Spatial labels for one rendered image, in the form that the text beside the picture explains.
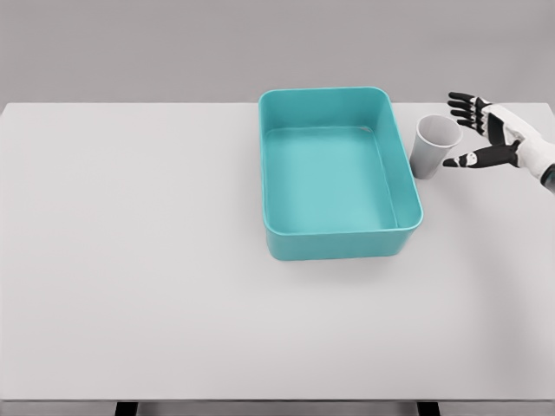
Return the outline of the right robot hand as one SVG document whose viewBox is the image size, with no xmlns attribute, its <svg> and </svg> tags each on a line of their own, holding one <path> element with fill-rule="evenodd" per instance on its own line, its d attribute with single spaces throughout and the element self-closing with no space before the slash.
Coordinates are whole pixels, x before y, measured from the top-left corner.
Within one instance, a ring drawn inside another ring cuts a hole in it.
<svg viewBox="0 0 555 416">
<path fill-rule="evenodd" d="M 508 164 L 531 173 L 533 145 L 544 140 L 539 131 L 506 107 L 479 96 L 450 92 L 448 97 L 456 122 L 486 138 L 489 146 L 445 159 L 443 166 L 479 169 Z"/>
</svg>

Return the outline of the white paper cup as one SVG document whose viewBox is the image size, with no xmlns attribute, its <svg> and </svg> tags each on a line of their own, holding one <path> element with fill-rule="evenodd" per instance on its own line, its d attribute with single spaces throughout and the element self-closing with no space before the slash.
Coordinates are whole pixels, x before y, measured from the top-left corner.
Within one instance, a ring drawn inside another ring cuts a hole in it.
<svg viewBox="0 0 555 416">
<path fill-rule="evenodd" d="M 415 141 L 409 158 L 416 179 L 430 179 L 462 139 L 460 125 L 446 116 L 430 114 L 416 124 Z"/>
</svg>

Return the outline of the teal rectangular basket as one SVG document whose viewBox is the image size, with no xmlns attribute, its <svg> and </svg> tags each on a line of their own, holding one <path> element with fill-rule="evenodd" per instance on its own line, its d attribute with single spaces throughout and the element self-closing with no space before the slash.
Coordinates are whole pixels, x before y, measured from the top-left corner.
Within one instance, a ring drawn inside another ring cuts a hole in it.
<svg viewBox="0 0 555 416">
<path fill-rule="evenodd" d="M 258 101 L 262 217 L 281 261 L 388 257 L 423 209 L 387 93 L 291 88 Z"/>
</svg>

